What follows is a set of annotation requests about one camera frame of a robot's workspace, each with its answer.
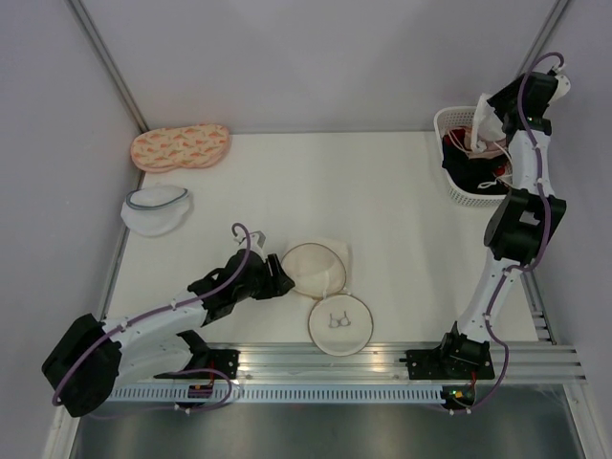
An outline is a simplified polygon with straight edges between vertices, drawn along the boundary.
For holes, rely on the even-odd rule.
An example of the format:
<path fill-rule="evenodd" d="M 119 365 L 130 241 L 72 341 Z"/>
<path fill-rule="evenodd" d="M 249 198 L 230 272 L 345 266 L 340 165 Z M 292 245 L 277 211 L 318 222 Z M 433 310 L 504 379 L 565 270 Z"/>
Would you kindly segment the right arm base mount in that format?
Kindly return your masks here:
<path fill-rule="evenodd" d="M 406 350 L 400 359 L 412 381 L 492 381 L 490 344 L 446 333 L 432 349 Z"/>

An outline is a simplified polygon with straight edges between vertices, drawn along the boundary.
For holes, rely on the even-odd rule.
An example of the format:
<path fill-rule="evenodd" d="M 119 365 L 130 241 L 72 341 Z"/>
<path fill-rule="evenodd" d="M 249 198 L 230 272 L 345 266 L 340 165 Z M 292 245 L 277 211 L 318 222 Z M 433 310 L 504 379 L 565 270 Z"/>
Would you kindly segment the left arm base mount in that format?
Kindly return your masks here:
<path fill-rule="evenodd" d="M 186 367 L 176 373 L 178 379 L 216 378 L 217 370 L 231 380 L 236 377 L 240 352 L 236 349 L 211 348 L 195 331 L 184 331 L 177 335 L 191 353 Z"/>

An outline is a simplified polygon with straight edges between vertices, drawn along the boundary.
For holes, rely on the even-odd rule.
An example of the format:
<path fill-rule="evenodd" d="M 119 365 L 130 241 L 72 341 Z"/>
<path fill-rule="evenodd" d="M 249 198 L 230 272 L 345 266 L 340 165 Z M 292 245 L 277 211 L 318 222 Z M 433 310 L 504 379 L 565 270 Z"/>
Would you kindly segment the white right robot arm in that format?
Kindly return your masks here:
<path fill-rule="evenodd" d="M 439 371 L 449 378 L 457 378 L 470 368 L 470 355 L 489 352 L 492 327 L 509 290 L 521 273 L 539 263 L 567 209 L 550 181 L 552 124 L 545 118 L 560 85 L 552 71 L 532 72 L 488 100 L 506 135 L 512 184 L 487 225 L 484 271 L 468 308 L 451 331 L 457 343 L 436 355 Z"/>

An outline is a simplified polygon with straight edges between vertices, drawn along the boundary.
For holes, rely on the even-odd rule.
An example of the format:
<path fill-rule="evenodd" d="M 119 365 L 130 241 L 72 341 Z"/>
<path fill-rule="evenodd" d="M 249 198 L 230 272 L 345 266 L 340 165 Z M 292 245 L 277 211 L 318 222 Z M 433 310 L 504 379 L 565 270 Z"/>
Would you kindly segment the white bra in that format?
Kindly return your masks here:
<path fill-rule="evenodd" d="M 466 129 L 464 145 L 467 151 L 478 140 L 506 141 L 505 134 L 502 131 L 502 121 L 489 104 L 490 98 L 491 95 L 483 93 L 477 101 L 472 125 Z M 506 186 L 512 181 L 512 163 L 509 152 L 507 156 L 500 156 L 492 160 L 469 159 L 469 161 L 470 165 L 475 165 L 477 161 L 480 161 L 482 166 L 489 169 L 486 178 L 477 185 L 478 190 L 485 190 L 498 185 Z"/>

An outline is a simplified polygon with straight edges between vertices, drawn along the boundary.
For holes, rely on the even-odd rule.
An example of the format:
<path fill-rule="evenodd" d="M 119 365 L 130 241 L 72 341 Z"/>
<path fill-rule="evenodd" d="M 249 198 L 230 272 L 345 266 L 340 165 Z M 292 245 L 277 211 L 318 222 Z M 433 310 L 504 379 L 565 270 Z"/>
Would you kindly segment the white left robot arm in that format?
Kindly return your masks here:
<path fill-rule="evenodd" d="M 165 305 L 120 319 L 81 316 L 42 364 L 52 403 L 79 418 L 130 383 L 208 378 L 218 364 L 198 329 L 228 316 L 241 301 L 282 297 L 294 285 L 277 255 L 242 249 Z"/>

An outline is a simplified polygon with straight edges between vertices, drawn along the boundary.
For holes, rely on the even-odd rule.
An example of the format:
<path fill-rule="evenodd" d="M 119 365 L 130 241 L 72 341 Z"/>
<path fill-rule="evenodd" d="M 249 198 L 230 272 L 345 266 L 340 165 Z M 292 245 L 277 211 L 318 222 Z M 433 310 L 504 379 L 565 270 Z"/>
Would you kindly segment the cream mesh laundry bag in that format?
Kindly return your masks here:
<path fill-rule="evenodd" d="M 352 252 L 347 242 L 325 237 L 301 240 L 281 258 L 294 291 L 314 301 L 307 331 L 315 347 L 338 358 L 358 354 L 374 332 L 368 306 L 349 291 Z"/>

